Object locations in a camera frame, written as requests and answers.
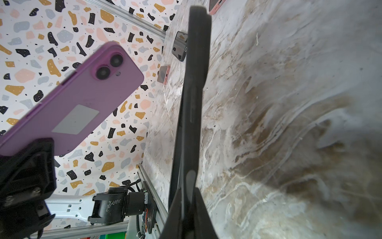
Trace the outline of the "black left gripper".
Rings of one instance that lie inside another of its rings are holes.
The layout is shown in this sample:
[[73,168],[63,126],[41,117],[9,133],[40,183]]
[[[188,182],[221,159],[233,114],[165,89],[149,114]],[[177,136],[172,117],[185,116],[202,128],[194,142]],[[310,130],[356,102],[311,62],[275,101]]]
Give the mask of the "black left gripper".
[[24,239],[55,218],[45,200],[56,189],[54,140],[41,138],[12,156],[1,156],[1,238]]

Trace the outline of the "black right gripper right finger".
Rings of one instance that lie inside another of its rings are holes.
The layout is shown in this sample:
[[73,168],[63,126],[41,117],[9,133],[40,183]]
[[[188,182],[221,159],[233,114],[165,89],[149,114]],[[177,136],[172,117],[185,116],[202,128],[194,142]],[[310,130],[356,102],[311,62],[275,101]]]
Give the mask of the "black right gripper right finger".
[[194,189],[194,238],[218,239],[199,188]]

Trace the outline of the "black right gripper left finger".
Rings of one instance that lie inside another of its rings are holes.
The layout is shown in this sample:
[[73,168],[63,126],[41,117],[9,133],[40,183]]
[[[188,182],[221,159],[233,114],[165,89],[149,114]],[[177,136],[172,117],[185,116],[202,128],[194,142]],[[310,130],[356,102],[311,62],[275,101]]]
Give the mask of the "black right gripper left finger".
[[160,239],[181,239],[182,238],[182,190],[178,189],[172,202],[167,221],[161,232]]

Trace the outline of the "black phone case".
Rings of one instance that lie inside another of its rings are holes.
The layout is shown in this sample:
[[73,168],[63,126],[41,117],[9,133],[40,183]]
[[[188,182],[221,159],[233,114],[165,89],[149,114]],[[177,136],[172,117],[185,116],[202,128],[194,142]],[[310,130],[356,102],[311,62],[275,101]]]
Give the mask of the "black phone case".
[[203,88],[210,62],[211,16],[205,7],[190,8],[187,59],[178,118],[169,203],[181,191],[184,211],[193,200],[199,169]]

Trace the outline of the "purple phone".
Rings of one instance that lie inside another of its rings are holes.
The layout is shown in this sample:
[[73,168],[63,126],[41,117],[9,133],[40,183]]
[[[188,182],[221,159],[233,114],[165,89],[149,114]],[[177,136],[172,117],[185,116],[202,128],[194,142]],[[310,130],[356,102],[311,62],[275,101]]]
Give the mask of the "purple phone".
[[54,140],[55,156],[70,153],[143,81],[122,46],[103,44],[1,136],[1,155],[13,156],[41,138]]

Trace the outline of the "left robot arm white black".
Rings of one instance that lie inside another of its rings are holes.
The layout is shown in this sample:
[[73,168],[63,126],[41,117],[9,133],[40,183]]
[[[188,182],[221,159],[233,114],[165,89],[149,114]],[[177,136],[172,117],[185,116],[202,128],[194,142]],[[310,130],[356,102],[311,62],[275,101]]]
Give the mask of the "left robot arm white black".
[[140,180],[125,181],[95,196],[50,200],[56,189],[54,140],[37,139],[13,156],[1,156],[1,238],[24,239],[43,230],[55,218],[49,206],[65,216],[84,217],[91,224],[120,223],[126,216],[141,215],[148,192],[134,190]]

